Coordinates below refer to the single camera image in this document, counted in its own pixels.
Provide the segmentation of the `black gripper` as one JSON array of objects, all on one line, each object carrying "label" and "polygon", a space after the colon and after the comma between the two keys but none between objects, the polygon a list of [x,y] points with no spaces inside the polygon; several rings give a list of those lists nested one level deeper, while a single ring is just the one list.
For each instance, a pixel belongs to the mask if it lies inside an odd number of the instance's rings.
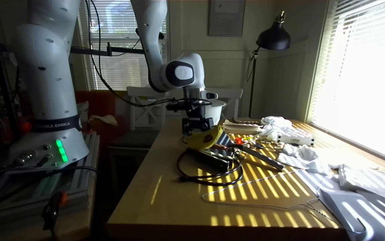
[{"label": "black gripper", "polygon": [[181,88],[183,96],[171,100],[165,108],[168,111],[183,111],[181,132],[191,135],[193,131],[207,131],[215,127],[225,105],[213,91],[192,87]]}]

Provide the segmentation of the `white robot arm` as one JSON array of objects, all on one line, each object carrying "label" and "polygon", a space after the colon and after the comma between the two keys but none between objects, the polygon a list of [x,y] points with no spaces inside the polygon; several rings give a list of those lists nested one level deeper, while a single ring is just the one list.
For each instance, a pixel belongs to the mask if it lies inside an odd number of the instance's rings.
[{"label": "white robot arm", "polygon": [[[184,53],[165,61],[157,42],[167,14],[167,0],[129,0],[148,66],[148,83],[156,92],[184,91],[169,105],[183,109],[184,133],[217,125],[216,95],[205,89],[203,60]],[[88,147],[73,93],[68,56],[80,0],[28,0],[28,20],[13,30],[10,48],[32,100],[32,131],[13,143],[9,160],[64,167],[86,156]]]}]

